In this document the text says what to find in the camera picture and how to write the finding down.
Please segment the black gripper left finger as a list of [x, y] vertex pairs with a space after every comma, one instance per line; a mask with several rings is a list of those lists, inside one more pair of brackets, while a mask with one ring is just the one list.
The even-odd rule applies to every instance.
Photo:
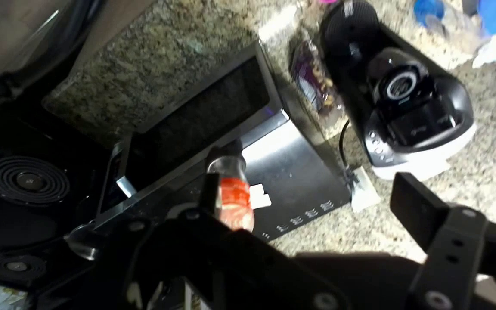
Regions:
[[218, 203], [218, 185], [220, 185], [220, 175], [218, 173], [206, 173], [203, 180], [203, 187], [198, 199], [198, 208], [208, 215], [215, 213], [216, 203]]

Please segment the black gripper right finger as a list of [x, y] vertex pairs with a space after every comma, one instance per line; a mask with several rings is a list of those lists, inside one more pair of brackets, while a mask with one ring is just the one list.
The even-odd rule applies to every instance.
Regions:
[[408, 172], [394, 175], [389, 208], [425, 253], [427, 268], [480, 266], [487, 228], [482, 211], [442, 201]]

